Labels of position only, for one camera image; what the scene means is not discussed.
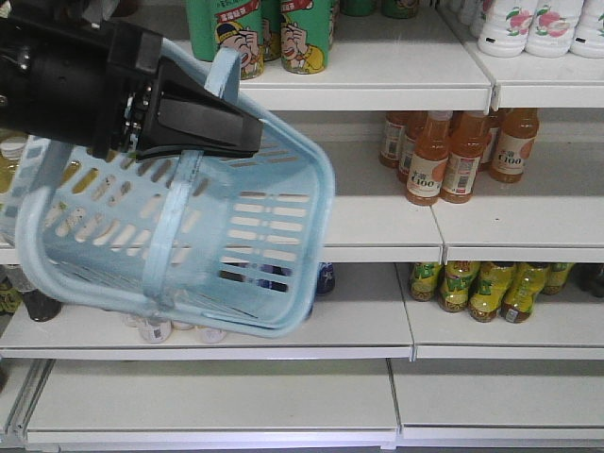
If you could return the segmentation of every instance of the juice bottle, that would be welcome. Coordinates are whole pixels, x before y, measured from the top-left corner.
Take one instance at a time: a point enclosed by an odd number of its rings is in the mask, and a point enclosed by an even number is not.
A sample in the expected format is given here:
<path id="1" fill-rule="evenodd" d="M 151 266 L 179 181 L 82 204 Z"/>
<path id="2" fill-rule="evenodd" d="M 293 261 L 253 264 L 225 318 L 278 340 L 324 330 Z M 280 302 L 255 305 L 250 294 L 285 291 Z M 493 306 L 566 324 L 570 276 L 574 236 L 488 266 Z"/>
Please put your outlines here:
<path id="1" fill-rule="evenodd" d="M 499 135 L 501 134 L 501 125 L 503 125 L 503 120 L 505 120 L 507 112 L 508 109 L 489 110 L 489 114 L 487 115 L 487 146 L 484 148 L 484 153 L 482 153 L 482 159 L 480 160 L 480 165 L 478 166 L 479 172 L 488 170 L 491 166 L 493 153 L 497 147 Z"/>
<path id="2" fill-rule="evenodd" d="M 430 206 L 438 200 L 451 149 L 448 132 L 452 114 L 451 110 L 431 111 L 417 139 L 407 179 L 407 199 L 416 205 Z"/>
<path id="3" fill-rule="evenodd" d="M 481 323 L 495 319 L 501 307 L 501 299 L 512 285 L 515 272 L 514 262 L 485 261 L 480 265 L 477 290 L 468 304 L 474 319 Z"/>
<path id="4" fill-rule="evenodd" d="M 549 275 L 542 293 L 552 295 L 562 291 L 574 265 L 574 262 L 552 262 L 549 266 Z"/>
<path id="5" fill-rule="evenodd" d="M 491 161 L 489 175 L 501 182 L 517 182 L 539 131 L 537 109 L 513 109 L 501 125 L 501 135 Z"/>
<path id="6" fill-rule="evenodd" d="M 410 111 L 389 111 L 386 113 L 384 142 L 379 151 L 379 161 L 390 168 L 398 167 L 398 142 L 405 135 L 405 126 L 411 117 Z"/>
<path id="7" fill-rule="evenodd" d="M 487 116 L 482 111 L 466 111 L 460 126 L 451 136 L 451 155 L 446 163 L 441 198 L 451 203 L 465 203 L 472 197 L 472 187 L 482 153 L 487 145 Z"/>
<path id="8" fill-rule="evenodd" d="M 407 122 L 407 127 L 405 127 L 405 134 L 403 134 L 401 140 L 398 142 L 398 171 L 396 172 L 396 176 L 403 184 L 407 184 L 411 158 L 415 154 L 415 144 L 424 131 L 427 119 L 427 111 L 413 111 Z"/>
<path id="9" fill-rule="evenodd" d="M 501 316 L 510 323 L 522 323 L 532 313 L 532 308 L 547 281 L 549 263 L 521 262 L 512 285 L 501 304 Z"/>
<path id="10" fill-rule="evenodd" d="M 430 300 L 438 286 L 438 277 L 443 269 L 440 262 L 416 262 L 410 275 L 411 297 L 415 300 Z"/>
<path id="11" fill-rule="evenodd" d="M 463 311 L 468 305 L 470 286 L 478 274 L 478 261 L 450 261 L 445 266 L 439 304 L 444 311 Z"/>

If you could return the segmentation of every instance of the green can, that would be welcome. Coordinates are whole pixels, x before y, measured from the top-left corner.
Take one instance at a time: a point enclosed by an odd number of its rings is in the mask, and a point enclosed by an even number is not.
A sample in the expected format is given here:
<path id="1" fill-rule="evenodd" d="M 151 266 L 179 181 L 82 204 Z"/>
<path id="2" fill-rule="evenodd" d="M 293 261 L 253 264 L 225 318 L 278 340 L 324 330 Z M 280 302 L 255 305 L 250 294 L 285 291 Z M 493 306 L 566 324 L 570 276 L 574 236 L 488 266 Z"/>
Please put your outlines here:
<path id="1" fill-rule="evenodd" d="M 327 68 L 331 2 L 281 0 L 281 63 L 296 74 L 316 74 Z"/>
<path id="2" fill-rule="evenodd" d="M 376 10 L 376 0 L 343 0 L 342 14 L 347 16 L 369 16 Z"/>
<path id="3" fill-rule="evenodd" d="M 196 58 L 212 61 L 221 47 L 242 54 L 242 79 L 262 74 L 264 50 L 260 0 L 187 0 Z"/>
<path id="4" fill-rule="evenodd" d="M 281 0 L 262 0 L 264 61 L 281 56 Z"/>
<path id="5" fill-rule="evenodd" d="M 395 19 L 410 19 L 419 11 L 419 0 L 382 0 L 381 13 Z"/>

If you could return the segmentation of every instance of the product label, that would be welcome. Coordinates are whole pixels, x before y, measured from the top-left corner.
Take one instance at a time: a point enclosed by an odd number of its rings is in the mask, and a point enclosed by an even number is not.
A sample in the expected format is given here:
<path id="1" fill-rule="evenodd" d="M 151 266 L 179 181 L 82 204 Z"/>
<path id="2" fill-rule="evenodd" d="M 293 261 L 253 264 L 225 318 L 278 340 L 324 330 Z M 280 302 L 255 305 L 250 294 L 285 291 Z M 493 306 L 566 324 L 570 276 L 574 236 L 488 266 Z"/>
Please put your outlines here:
<path id="1" fill-rule="evenodd" d="M 438 195 L 445 176 L 447 159 L 428 160 L 413 156 L 407 190 L 417 196 L 429 198 Z"/>
<path id="2" fill-rule="evenodd" d="M 484 153 L 482 153 L 482 159 L 480 159 L 480 163 L 488 163 L 493 160 L 493 153 L 495 151 L 495 146 L 497 145 L 497 141 L 499 139 L 500 131 L 500 127 L 491 127 L 491 129 L 489 130 L 487 147 L 484 149 Z"/>
<path id="3" fill-rule="evenodd" d="M 479 165 L 480 157 L 463 158 L 457 154 L 451 154 L 446 164 L 443 189 L 457 195 L 471 193 Z"/>
<path id="4" fill-rule="evenodd" d="M 504 175 L 521 175 L 534 143 L 534 138 L 517 139 L 502 133 L 493 156 L 493 168 Z"/>
<path id="5" fill-rule="evenodd" d="M 410 139 L 405 135 L 400 141 L 398 141 L 398 171 L 402 175 L 408 175 L 409 169 L 411 168 L 411 159 L 415 154 L 415 140 Z"/>

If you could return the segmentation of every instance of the orange juice bottle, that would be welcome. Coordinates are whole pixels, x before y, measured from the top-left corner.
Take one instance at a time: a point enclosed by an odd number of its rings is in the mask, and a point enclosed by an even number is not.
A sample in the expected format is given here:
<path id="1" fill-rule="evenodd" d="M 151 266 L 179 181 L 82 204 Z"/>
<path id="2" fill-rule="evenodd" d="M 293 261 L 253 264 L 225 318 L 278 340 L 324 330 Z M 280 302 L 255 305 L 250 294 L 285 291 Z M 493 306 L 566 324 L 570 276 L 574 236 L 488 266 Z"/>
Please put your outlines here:
<path id="1" fill-rule="evenodd" d="M 489 175 L 501 182 L 517 182 L 539 131 L 537 109 L 513 109 L 501 126 L 501 135 L 491 161 Z"/>
<path id="2" fill-rule="evenodd" d="M 449 121 L 452 114 L 451 110 L 432 110 L 417 139 L 407 178 L 407 199 L 416 205 L 430 206 L 438 200 L 451 150 Z"/>
<path id="3" fill-rule="evenodd" d="M 398 143 L 405 135 L 405 126 L 411 116 L 410 111 L 389 111 L 386 113 L 384 142 L 379 150 L 379 161 L 390 168 L 398 167 Z"/>
<path id="4" fill-rule="evenodd" d="M 472 197 L 472 187 L 482 153 L 487 145 L 487 116 L 482 111 L 465 111 L 460 125 L 451 136 L 451 155 L 446 164 L 441 198 L 451 203 L 465 203 Z"/>
<path id="5" fill-rule="evenodd" d="M 398 143 L 398 171 L 396 172 L 396 176 L 403 184 L 407 183 L 411 158 L 415 153 L 415 143 L 424 130 L 427 118 L 427 111 L 417 110 L 412 112 L 407 127 L 405 128 L 405 135 Z"/>
<path id="6" fill-rule="evenodd" d="M 484 153 L 482 153 L 482 159 L 480 160 L 480 165 L 478 166 L 479 172 L 484 172 L 491 166 L 493 153 L 501 133 L 501 125 L 503 124 L 503 120 L 506 118 L 507 111 L 508 109 L 491 109 L 489 111 L 489 119 L 487 120 L 489 128 L 489 132 L 487 133 L 487 147 L 485 148 Z"/>

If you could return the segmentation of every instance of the beverage can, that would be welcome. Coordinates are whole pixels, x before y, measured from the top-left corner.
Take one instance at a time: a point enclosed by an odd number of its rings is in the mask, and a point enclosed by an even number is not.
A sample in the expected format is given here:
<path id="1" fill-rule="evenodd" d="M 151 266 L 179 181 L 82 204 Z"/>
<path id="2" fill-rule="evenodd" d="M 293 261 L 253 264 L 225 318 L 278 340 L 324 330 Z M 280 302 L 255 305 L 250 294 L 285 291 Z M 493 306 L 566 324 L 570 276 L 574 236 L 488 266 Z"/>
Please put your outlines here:
<path id="1" fill-rule="evenodd" d="M 510 288 L 516 264 L 513 262 L 485 261 L 480 265 L 476 292 L 470 297 L 470 315 L 481 323 L 497 316 L 501 300 Z"/>
<path id="2" fill-rule="evenodd" d="M 296 74 L 316 74 L 327 68 L 331 2 L 281 0 L 281 63 Z"/>
<path id="3" fill-rule="evenodd" d="M 410 19 L 419 11 L 419 0 L 382 0 L 381 13 L 395 19 Z"/>
<path id="4" fill-rule="evenodd" d="M 440 287 L 439 303 L 443 310 L 458 312 L 465 310 L 470 286 L 478 274 L 478 261 L 450 261 L 445 266 L 445 278 Z"/>
<path id="5" fill-rule="evenodd" d="M 212 61 L 221 47 L 242 54 L 241 79 L 262 74 L 264 50 L 260 0 L 187 0 L 187 21 L 196 58 Z"/>
<path id="6" fill-rule="evenodd" d="M 574 262 L 552 262 L 549 266 L 549 275 L 542 293 L 547 295 L 559 293 L 566 285 L 568 275 L 574 265 Z"/>
<path id="7" fill-rule="evenodd" d="M 549 264 L 521 262 L 512 285 L 503 298 L 501 316 L 510 323 L 522 323 L 532 314 L 533 305 L 547 282 Z"/>
<path id="8" fill-rule="evenodd" d="M 281 57 L 281 0 L 262 0 L 264 61 Z"/>
<path id="9" fill-rule="evenodd" d="M 430 300 L 438 286 L 442 269 L 440 262 L 416 262 L 410 275 L 411 296 L 415 300 Z"/>
<path id="10" fill-rule="evenodd" d="M 570 49 L 583 0 L 539 0 L 525 50 L 538 57 L 561 57 Z"/>

